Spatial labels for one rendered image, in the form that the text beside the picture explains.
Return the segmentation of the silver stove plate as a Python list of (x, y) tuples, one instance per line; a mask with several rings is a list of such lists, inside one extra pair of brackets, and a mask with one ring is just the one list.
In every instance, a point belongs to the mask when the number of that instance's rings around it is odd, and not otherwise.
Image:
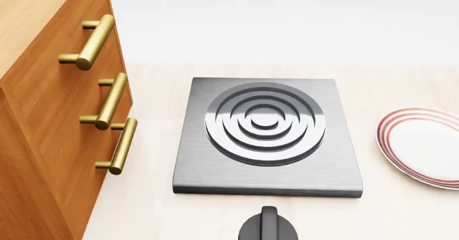
[(363, 181), (336, 82), (193, 78), (172, 189), (360, 198)]

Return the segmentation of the dark grey stove knob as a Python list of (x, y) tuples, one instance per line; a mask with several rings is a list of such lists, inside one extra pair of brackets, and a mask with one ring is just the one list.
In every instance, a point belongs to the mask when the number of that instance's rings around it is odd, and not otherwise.
[(294, 226), (278, 215), (274, 206), (263, 206), (241, 226), (238, 240), (298, 240)]

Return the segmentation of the wooden drawer cabinet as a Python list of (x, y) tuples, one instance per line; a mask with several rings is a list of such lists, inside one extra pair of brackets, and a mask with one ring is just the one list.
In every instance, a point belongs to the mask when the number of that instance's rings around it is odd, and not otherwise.
[[(0, 0), (0, 240), (76, 240), (85, 233), (120, 133), (80, 124), (110, 90), (99, 79), (127, 75), (116, 24), (88, 71), (60, 64), (114, 16), (110, 0)], [(133, 104), (127, 81), (110, 123)]]

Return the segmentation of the white plate with red rings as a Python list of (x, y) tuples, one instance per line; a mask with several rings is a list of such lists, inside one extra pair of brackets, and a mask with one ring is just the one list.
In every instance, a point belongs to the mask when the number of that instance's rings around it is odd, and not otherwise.
[(459, 191), (459, 115), (407, 107), (375, 127), (379, 151), (396, 169), (429, 186)]

